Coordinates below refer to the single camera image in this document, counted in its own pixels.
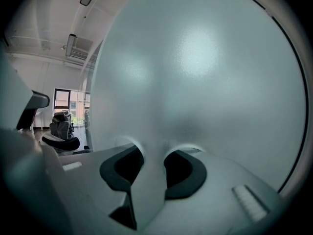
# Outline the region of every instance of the white wall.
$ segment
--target white wall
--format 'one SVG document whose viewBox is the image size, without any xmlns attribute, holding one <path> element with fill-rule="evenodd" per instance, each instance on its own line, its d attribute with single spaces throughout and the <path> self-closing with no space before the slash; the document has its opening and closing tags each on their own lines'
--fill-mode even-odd
<svg viewBox="0 0 313 235">
<path fill-rule="evenodd" d="M 13 68 L 17 70 L 18 75 L 31 90 L 49 96 L 50 105 L 38 109 L 38 111 L 43 112 L 44 127 L 48 127 L 53 115 L 54 88 L 78 90 L 81 70 L 25 58 L 10 57 L 10 61 Z M 34 126 L 40 126 L 39 117 L 35 118 Z"/>
<path fill-rule="evenodd" d="M 0 128 L 16 129 L 32 92 L 12 69 L 0 47 Z"/>
</svg>

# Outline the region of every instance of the air vent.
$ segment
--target air vent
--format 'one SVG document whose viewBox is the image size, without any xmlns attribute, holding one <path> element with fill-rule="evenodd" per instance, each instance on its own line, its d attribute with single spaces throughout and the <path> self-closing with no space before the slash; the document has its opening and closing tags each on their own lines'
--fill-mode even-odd
<svg viewBox="0 0 313 235">
<path fill-rule="evenodd" d="M 77 51 L 72 51 L 70 53 L 70 56 L 71 57 L 76 57 L 76 58 L 79 58 L 79 59 L 82 59 L 82 60 L 86 60 L 87 59 L 87 53 L 80 53 L 80 52 L 77 52 Z M 96 55 L 93 55 L 91 58 L 90 58 L 90 61 L 95 63 L 97 60 L 97 56 Z"/>
</svg>

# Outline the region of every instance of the window frame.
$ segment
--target window frame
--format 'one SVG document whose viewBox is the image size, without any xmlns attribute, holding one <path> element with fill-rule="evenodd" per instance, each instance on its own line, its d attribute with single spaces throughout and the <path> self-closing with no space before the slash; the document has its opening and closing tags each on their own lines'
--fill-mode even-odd
<svg viewBox="0 0 313 235">
<path fill-rule="evenodd" d="M 56 102 L 57 102 L 57 92 L 68 92 L 67 106 L 56 106 Z M 70 92 L 71 92 L 70 90 L 54 88 L 53 111 L 54 111 L 55 109 L 69 110 Z"/>
<path fill-rule="evenodd" d="M 72 109 L 72 110 L 73 110 L 73 109 L 76 110 L 76 109 L 77 109 L 77 102 L 72 100 L 72 101 L 69 103 L 69 106 L 70 106 L 70 110 L 71 110 L 71 109 Z"/>
<path fill-rule="evenodd" d="M 90 110 L 90 97 L 89 97 L 89 101 L 87 101 L 89 103 L 89 107 L 86 107 L 86 95 L 90 96 L 90 92 L 85 92 L 85 97 L 84 97 L 84 111 L 85 110 Z"/>
</svg>

